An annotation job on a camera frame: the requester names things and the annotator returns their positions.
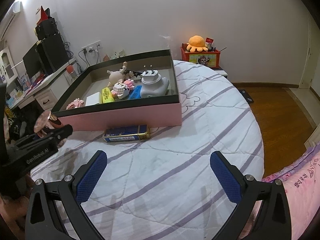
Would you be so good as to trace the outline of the rose gold round compact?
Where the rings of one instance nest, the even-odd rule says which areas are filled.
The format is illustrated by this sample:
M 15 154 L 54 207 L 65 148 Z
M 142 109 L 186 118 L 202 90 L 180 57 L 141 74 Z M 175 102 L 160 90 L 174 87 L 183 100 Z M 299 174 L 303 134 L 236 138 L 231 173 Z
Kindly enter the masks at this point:
M 63 127 L 63 123 L 50 111 L 46 110 L 38 117 L 34 125 L 34 133 L 43 138 L 52 130 Z

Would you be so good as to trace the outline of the white charger cube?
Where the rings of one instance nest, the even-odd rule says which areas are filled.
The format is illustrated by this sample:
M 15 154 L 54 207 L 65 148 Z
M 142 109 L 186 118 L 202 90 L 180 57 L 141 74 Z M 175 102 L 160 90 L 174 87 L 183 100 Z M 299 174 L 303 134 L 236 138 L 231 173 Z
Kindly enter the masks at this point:
M 100 92 L 96 92 L 86 98 L 85 106 L 99 105 L 102 103 L 102 96 Z

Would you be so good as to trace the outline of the blue highlighter pen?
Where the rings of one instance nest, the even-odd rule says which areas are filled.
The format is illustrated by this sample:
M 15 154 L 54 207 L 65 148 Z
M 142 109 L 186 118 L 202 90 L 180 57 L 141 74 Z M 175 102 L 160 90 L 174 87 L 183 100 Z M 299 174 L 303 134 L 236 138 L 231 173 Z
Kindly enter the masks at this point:
M 140 91 L 141 91 L 142 86 L 136 86 L 132 93 L 129 95 L 129 100 L 135 100 L 135 99 L 140 99 Z

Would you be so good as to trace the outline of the pink striped block toy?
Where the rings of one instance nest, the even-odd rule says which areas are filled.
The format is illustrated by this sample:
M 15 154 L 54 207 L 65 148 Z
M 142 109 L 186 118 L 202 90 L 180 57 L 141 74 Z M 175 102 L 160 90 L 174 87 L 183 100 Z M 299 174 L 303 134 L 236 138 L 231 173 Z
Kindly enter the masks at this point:
M 84 104 L 85 104 L 84 100 L 77 98 L 68 104 L 68 106 L 66 107 L 66 110 L 81 108 L 81 107 L 84 107 Z

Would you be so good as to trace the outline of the white desk with drawers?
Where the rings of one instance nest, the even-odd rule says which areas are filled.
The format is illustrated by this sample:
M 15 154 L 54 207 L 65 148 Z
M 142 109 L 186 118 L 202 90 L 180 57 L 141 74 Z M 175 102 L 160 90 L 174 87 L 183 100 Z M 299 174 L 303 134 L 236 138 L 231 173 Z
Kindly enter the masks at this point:
M 70 77 L 66 68 L 71 64 L 76 63 L 76 58 L 72 58 L 56 72 L 47 76 L 39 85 L 33 89 L 25 91 L 21 97 L 16 99 L 14 103 L 9 106 L 10 109 L 16 107 L 22 109 L 29 103 L 37 101 L 40 106 L 46 109 L 52 109 L 59 98 L 70 87 L 74 79 Z

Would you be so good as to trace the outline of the red capped bottle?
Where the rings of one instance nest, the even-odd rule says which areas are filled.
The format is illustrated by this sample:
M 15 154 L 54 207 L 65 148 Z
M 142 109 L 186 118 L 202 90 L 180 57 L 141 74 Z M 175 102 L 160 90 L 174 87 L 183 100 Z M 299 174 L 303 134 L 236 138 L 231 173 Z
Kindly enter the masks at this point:
M 66 71 L 73 80 L 78 77 L 77 72 L 74 70 L 74 67 L 71 64 L 66 67 Z

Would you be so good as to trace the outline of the pink white block figure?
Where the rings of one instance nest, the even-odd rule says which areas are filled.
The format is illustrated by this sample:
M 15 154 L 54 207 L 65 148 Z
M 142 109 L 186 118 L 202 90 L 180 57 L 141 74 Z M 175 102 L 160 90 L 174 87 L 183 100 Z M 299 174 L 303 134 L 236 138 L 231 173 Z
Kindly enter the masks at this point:
M 111 94 L 114 98 L 124 99 L 129 93 L 134 90 L 135 82 L 132 79 L 125 80 L 124 82 L 117 82 L 112 90 Z

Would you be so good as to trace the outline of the black computer monitor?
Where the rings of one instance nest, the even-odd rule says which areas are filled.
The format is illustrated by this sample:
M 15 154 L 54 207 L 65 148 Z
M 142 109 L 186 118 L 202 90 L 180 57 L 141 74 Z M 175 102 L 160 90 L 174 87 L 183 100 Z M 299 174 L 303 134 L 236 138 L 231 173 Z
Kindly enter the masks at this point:
M 35 76 L 42 69 L 40 57 L 36 48 L 37 44 L 35 43 L 23 57 L 23 63 L 29 78 Z

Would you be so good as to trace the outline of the pale doll figure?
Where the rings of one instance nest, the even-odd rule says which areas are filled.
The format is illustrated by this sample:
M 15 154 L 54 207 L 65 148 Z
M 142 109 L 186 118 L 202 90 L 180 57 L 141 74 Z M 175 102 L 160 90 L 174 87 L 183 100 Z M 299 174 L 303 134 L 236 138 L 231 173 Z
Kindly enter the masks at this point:
M 127 62 L 123 63 L 122 68 L 120 68 L 120 70 L 118 71 L 107 71 L 107 74 L 109 74 L 109 78 L 108 78 L 108 85 L 107 87 L 112 90 L 112 88 L 114 87 L 114 85 L 118 82 L 123 82 L 125 80 L 125 70 L 127 69 Z

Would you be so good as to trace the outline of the black computer tower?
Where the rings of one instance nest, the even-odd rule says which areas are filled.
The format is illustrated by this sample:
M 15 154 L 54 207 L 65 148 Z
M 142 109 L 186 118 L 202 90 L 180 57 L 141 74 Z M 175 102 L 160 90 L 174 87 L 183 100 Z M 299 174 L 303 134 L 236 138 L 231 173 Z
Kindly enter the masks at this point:
M 68 62 L 69 56 L 60 34 L 47 37 L 36 45 L 42 69 L 50 75 Z

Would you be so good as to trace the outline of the pink black tray box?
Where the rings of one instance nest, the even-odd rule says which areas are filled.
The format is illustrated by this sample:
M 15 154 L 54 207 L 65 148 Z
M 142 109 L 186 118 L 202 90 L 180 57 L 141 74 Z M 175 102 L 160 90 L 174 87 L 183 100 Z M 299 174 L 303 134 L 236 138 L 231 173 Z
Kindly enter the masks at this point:
M 153 66 L 162 77 L 167 77 L 169 87 L 165 96 L 129 100 L 114 98 L 115 102 L 66 110 L 73 100 L 86 98 L 101 92 L 108 85 L 107 71 L 118 71 L 127 62 L 127 69 L 144 72 L 145 66 Z M 133 77 L 135 86 L 142 85 L 142 76 Z M 179 98 L 174 63 L 170 50 L 156 50 L 121 57 L 88 67 L 64 92 L 52 109 L 64 123 L 75 131 L 102 131 L 108 128 L 148 125 L 151 128 L 180 126 L 182 106 Z

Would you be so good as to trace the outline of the black hair clip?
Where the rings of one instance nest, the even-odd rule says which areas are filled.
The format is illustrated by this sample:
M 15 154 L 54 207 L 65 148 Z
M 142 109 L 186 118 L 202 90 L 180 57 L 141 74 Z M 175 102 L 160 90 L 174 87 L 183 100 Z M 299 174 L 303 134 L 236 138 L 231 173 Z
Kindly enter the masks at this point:
M 135 71 L 131 71 L 131 70 L 126 70 L 124 75 L 125 75 L 125 78 L 132 79 L 133 77 L 141 76 L 142 72 L 135 72 Z

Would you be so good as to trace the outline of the black box on tower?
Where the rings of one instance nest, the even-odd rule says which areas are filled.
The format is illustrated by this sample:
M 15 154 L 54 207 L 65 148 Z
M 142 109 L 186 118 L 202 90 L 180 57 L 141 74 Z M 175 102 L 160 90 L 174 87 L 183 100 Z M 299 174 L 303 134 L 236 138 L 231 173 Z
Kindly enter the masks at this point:
M 57 29 L 55 18 L 53 17 L 42 21 L 39 25 L 36 26 L 35 31 L 39 41 L 56 35 L 59 32 Z

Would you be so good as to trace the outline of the black floor scale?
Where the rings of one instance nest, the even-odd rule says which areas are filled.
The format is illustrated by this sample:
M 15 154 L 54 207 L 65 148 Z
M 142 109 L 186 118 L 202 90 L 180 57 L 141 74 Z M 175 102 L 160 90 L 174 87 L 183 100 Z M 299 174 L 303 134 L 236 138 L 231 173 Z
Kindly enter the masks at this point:
M 244 99 L 248 104 L 254 103 L 254 100 L 252 99 L 252 97 L 244 89 L 240 89 L 239 92 L 244 97 Z

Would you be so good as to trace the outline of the orange octopus plush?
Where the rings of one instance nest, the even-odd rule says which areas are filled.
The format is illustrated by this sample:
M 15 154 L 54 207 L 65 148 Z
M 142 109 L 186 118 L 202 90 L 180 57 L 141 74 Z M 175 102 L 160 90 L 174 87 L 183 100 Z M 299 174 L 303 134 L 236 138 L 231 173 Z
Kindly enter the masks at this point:
M 186 51 L 190 53 L 203 52 L 208 51 L 206 47 L 206 42 L 202 36 L 194 35 L 189 38 L 189 42 L 187 43 Z

